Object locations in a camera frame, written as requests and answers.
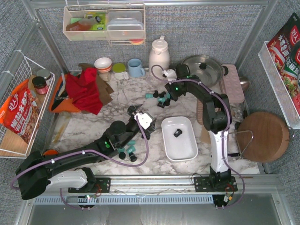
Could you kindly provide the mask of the white storage basket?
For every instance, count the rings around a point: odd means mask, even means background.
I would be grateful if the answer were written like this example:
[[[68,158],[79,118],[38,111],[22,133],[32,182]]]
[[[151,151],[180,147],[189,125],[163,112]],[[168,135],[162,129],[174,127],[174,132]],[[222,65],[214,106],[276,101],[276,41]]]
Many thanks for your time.
[[[161,123],[165,153],[169,160],[182,162],[192,160],[198,155],[198,147],[191,121],[187,117],[169,117]],[[175,137],[176,129],[182,134]]]

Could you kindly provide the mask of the tan scouring pad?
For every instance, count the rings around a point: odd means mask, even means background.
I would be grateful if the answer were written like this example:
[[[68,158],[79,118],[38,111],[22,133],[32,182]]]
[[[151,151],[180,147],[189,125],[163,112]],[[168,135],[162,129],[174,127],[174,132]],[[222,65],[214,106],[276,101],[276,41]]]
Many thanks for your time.
[[[211,144],[210,134],[204,127],[201,130],[200,142],[206,143],[206,144]]]

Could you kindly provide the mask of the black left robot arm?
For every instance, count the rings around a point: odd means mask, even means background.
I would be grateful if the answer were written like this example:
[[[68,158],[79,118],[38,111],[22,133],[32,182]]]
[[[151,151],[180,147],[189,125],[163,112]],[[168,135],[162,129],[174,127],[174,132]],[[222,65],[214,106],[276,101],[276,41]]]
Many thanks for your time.
[[[137,105],[130,106],[127,124],[120,120],[113,122],[99,139],[86,146],[48,156],[38,151],[30,153],[16,170],[22,199],[29,200],[44,193],[50,179],[59,173],[86,164],[113,161],[117,150],[125,147],[138,133],[148,141],[156,129],[156,119],[148,113],[137,112],[137,109]]]

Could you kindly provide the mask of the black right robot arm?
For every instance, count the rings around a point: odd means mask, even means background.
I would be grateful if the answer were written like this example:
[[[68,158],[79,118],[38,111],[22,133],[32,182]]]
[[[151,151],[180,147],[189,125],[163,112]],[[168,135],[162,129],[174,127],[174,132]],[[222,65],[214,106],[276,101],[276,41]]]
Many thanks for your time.
[[[200,78],[191,75],[186,64],[178,64],[174,70],[163,70],[162,73],[171,99],[177,101],[180,96],[190,93],[202,103],[202,123],[209,132],[212,153],[210,185],[216,187],[229,182],[232,173],[228,166],[227,138],[232,115],[228,96],[204,85]]]

